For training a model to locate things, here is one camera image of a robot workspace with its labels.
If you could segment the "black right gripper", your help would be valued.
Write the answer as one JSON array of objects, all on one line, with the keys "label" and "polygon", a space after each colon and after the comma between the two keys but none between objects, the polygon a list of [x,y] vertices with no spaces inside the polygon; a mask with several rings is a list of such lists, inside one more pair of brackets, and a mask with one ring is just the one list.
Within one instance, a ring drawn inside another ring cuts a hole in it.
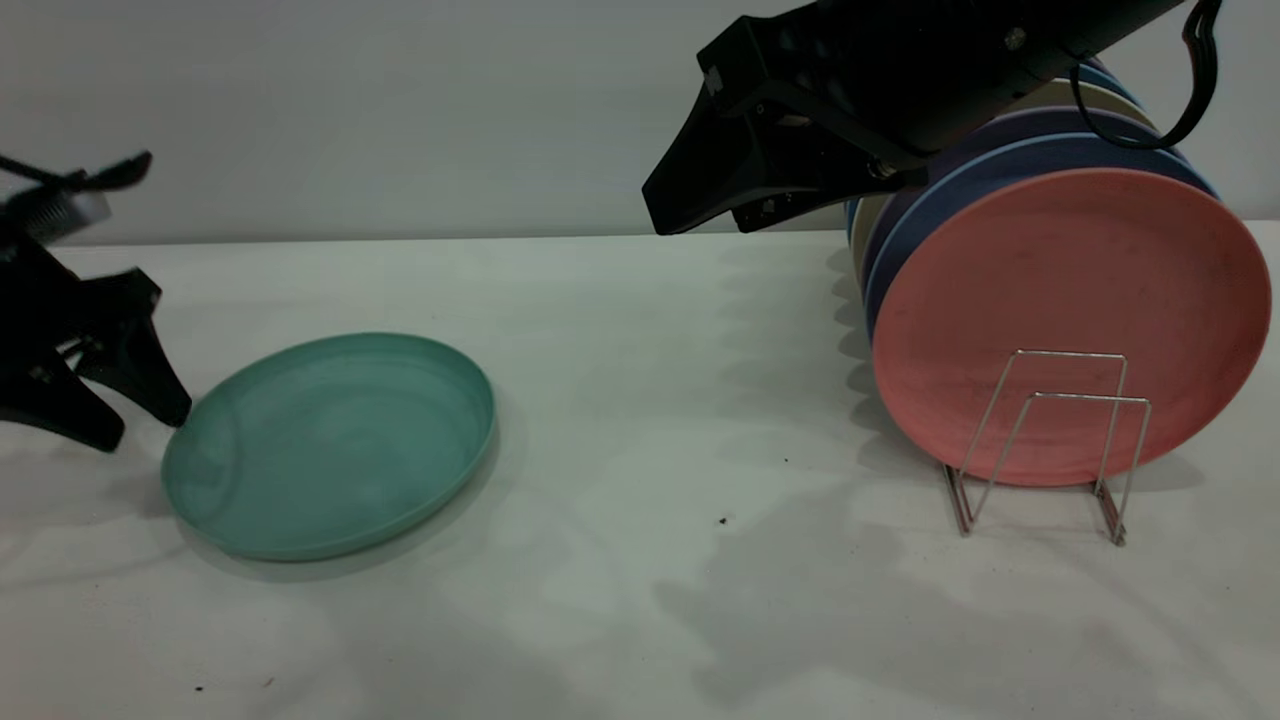
[{"label": "black right gripper", "polygon": [[1020,24],[1018,1],[815,1],[737,18],[698,54],[710,96],[643,184],[654,232],[730,214],[754,233],[892,193],[872,156],[919,165],[1014,101],[1006,37]]}]

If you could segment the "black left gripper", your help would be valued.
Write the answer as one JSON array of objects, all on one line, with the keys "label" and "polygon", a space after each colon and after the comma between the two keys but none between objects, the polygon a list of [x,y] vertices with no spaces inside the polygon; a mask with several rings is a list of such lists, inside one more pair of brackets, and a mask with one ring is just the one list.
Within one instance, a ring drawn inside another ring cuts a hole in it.
[{"label": "black left gripper", "polygon": [[125,424],[82,377],[183,427],[192,398],[155,331],[163,292],[141,269],[81,278],[41,243],[4,232],[1,275],[4,421],[115,451]]}]

